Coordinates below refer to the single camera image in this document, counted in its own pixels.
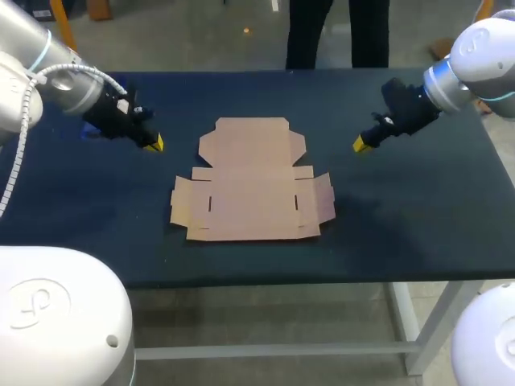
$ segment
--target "metal table frame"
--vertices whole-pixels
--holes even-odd
[[[405,354],[409,376],[421,376],[445,343],[459,316],[479,293],[484,281],[450,281],[420,330],[407,283],[389,283],[401,342],[266,344],[137,348],[136,360],[239,358],[285,355]]]

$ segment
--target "concrete floor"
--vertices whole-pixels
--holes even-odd
[[[456,36],[472,19],[469,0],[391,0],[391,66],[426,67],[426,46]],[[287,1],[117,0],[115,19],[72,22],[82,56],[105,71],[233,71],[282,68],[288,31]],[[319,47],[320,68],[350,65],[345,0],[336,0]],[[515,129],[485,120],[508,171],[515,176]],[[495,285],[490,282],[487,287]],[[422,325],[445,283],[411,285]],[[383,287],[287,285],[184,289],[130,294],[139,347],[222,343],[300,343],[337,339],[394,339]],[[138,364],[137,385],[420,386],[406,377],[396,355],[273,359],[208,359]],[[448,344],[426,375],[425,386],[456,385]]]

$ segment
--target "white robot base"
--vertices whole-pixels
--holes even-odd
[[[462,313],[451,358],[459,386],[515,384],[515,283],[476,298]]]
[[[132,386],[132,311],[90,255],[0,247],[0,384]]]

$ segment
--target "black pants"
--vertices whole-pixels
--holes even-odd
[[[325,18],[333,0],[290,0],[286,69],[313,69]],[[389,0],[348,0],[352,66],[386,68]]]

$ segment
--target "black table surface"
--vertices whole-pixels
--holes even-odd
[[[413,137],[354,154],[383,112],[380,87],[422,71],[131,73],[156,110],[162,154],[128,140],[84,140],[83,122],[47,106],[29,133],[0,245],[74,248],[128,287],[515,277],[515,191],[472,108]],[[306,137],[298,164],[328,171],[336,219],[310,240],[186,241],[169,224],[175,176],[191,176],[218,117],[285,117]],[[0,153],[6,181],[15,143]]]

